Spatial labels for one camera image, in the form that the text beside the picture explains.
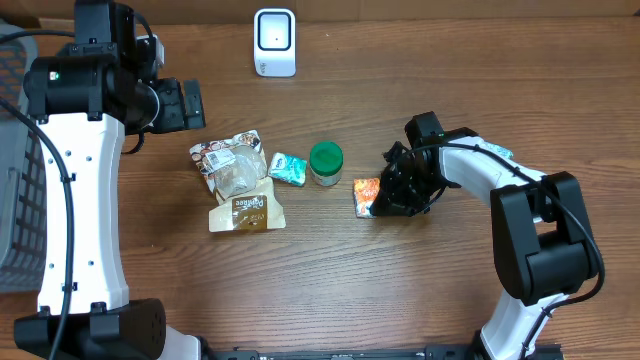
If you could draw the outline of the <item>mint green packet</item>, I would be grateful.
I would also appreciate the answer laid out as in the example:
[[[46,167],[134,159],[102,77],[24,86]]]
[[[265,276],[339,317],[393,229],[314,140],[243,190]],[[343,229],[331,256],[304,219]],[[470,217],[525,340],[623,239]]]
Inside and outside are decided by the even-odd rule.
[[[494,143],[490,143],[490,142],[484,142],[483,143],[483,147],[505,159],[508,160],[512,160],[513,159],[513,152],[507,148],[504,148],[498,144],[494,144]]]

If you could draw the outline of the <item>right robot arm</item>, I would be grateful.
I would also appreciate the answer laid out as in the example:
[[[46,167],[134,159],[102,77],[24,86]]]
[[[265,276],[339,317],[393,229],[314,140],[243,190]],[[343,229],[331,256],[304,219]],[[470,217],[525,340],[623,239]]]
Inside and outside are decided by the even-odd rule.
[[[424,359],[561,359],[537,338],[556,309],[602,288],[605,266],[578,180],[521,166],[467,127],[446,131],[437,116],[414,116],[409,143],[384,153],[373,217],[428,212],[448,188],[463,188],[491,212],[494,266],[503,287],[490,320],[468,345],[429,345]]]

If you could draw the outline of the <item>green lid white jar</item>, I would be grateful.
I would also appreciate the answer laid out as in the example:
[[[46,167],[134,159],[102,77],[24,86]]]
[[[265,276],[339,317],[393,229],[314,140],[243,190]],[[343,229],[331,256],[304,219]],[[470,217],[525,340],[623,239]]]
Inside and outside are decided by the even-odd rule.
[[[342,176],[344,154],[341,147],[330,141],[315,144],[310,152],[312,179],[320,186],[333,186]]]

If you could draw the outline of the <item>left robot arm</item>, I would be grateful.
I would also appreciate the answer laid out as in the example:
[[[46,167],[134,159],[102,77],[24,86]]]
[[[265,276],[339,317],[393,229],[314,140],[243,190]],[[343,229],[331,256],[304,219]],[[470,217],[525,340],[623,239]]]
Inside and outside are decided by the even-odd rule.
[[[43,145],[46,264],[34,315],[14,340],[46,359],[204,359],[206,342],[169,326],[157,299],[134,300],[119,250],[118,172],[127,136],[205,126],[199,85],[160,78],[160,40],[114,1],[79,1],[74,39],[35,59],[21,116]]]

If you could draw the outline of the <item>orange tissue packet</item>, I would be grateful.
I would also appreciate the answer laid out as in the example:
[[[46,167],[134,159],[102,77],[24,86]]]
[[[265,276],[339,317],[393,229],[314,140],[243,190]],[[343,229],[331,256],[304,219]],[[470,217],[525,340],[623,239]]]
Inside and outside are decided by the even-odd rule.
[[[371,207],[380,190],[379,178],[356,178],[353,181],[357,218],[373,218]]]

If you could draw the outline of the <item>small teal tissue packet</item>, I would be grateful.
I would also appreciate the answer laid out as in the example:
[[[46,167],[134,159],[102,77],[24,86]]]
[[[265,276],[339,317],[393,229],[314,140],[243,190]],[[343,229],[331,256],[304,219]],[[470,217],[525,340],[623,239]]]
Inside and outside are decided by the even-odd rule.
[[[269,166],[268,175],[276,180],[302,187],[306,182],[306,167],[306,160],[276,152]]]

